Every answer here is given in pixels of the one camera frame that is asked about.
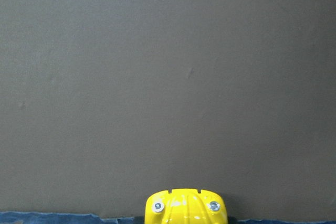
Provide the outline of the yellow beetle toy car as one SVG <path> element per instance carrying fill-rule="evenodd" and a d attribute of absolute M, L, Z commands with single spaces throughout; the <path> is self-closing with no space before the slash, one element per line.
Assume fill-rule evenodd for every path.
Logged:
<path fill-rule="evenodd" d="M 222 197 L 209 190 L 179 188 L 151 195 L 144 223 L 228 223 Z"/>

